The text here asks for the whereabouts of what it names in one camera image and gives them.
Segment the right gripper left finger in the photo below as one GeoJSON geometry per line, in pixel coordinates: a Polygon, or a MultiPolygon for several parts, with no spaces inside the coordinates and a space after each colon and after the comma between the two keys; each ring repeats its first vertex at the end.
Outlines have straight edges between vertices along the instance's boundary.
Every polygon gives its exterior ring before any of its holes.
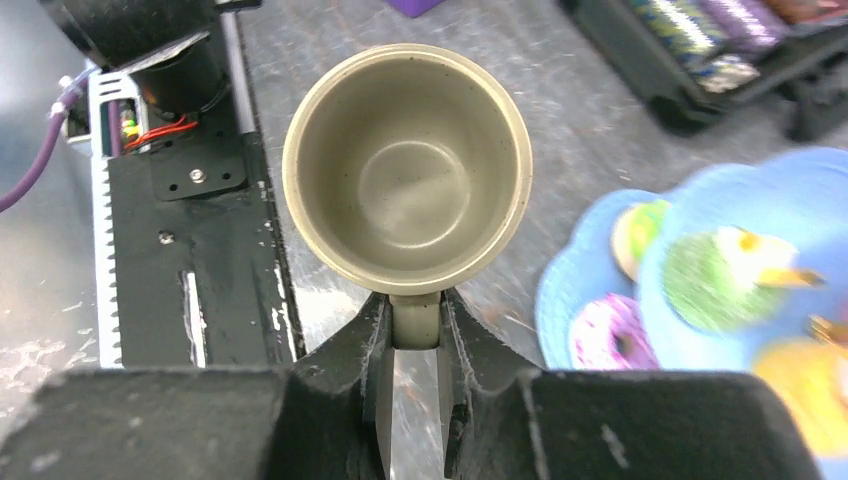
{"type": "Polygon", "coordinates": [[[78,369],[1,443],[5,479],[385,479],[391,309],[372,294],[287,367],[78,369]]]}

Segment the blue three-tier cake stand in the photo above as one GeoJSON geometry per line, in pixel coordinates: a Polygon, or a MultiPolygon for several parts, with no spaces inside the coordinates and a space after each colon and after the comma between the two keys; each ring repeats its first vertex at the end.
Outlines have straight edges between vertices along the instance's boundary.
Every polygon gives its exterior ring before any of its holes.
{"type": "Polygon", "coordinates": [[[747,371],[764,347],[800,335],[805,313],[832,313],[847,290],[847,154],[793,151],[757,166],[723,164],[667,195],[671,204],[637,281],[601,245],[624,190],[580,220],[536,297],[546,364],[578,365],[571,327],[605,293],[638,300],[659,363],[673,370],[747,371]]]}

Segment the yellow cupcake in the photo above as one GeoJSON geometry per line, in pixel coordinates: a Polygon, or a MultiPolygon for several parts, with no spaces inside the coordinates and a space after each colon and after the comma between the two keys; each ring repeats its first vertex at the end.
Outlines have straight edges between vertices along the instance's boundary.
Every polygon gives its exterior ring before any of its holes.
{"type": "Polygon", "coordinates": [[[796,339],[764,349],[753,373],[790,411],[808,447],[826,458],[847,455],[847,349],[796,339]]]}

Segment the small olive cup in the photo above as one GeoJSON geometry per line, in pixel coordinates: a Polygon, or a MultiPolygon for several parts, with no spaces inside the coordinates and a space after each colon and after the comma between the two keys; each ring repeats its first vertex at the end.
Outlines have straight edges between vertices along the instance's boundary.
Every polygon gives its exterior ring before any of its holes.
{"type": "Polygon", "coordinates": [[[443,292],[510,242],[533,169],[505,87],[459,53],[416,43],[364,50],[324,74],[282,153],[297,230],[332,270],[388,297],[400,350],[439,345],[443,292]]]}

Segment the green cupcake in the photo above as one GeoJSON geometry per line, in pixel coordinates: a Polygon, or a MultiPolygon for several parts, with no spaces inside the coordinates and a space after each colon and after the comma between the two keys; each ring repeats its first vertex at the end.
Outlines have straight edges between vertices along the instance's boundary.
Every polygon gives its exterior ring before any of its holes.
{"type": "Polygon", "coordinates": [[[718,227],[682,236],[668,247],[661,285],[681,320],[729,333],[769,320],[790,289],[825,284],[820,274],[795,265],[798,256],[792,243],[777,236],[718,227]]]}

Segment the pink frosted donut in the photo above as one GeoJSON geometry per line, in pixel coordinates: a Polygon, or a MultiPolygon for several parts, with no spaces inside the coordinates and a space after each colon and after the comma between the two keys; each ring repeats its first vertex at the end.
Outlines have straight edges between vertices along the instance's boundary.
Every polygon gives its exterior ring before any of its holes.
{"type": "Polygon", "coordinates": [[[640,310],[630,297],[610,293],[586,304],[568,333],[571,364],[584,370],[656,370],[640,310]]]}

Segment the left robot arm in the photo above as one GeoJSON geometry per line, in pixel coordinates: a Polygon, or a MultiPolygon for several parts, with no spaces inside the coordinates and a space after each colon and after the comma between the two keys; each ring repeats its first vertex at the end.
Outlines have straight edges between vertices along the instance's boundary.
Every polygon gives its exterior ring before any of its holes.
{"type": "Polygon", "coordinates": [[[213,108],[229,89],[222,20],[261,1],[42,1],[70,42],[105,73],[132,79],[165,114],[213,108]]]}

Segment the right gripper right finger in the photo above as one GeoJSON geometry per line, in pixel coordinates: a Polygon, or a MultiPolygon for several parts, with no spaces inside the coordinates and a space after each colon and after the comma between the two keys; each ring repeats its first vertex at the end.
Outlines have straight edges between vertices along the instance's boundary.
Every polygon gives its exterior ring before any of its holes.
{"type": "Polygon", "coordinates": [[[736,372],[546,371],[443,292],[448,479],[817,479],[787,408],[736,372]]]}

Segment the green frosted donut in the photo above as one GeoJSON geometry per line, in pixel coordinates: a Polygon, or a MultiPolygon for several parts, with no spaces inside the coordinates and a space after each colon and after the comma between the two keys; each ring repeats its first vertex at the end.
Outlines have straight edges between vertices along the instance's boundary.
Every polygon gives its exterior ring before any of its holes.
{"type": "Polygon", "coordinates": [[[661,232],[670,207],[664,199],[636,203],[616,219],[610,236],[611,252],[631,281],[639,280],[643,257],[661,232]]]}

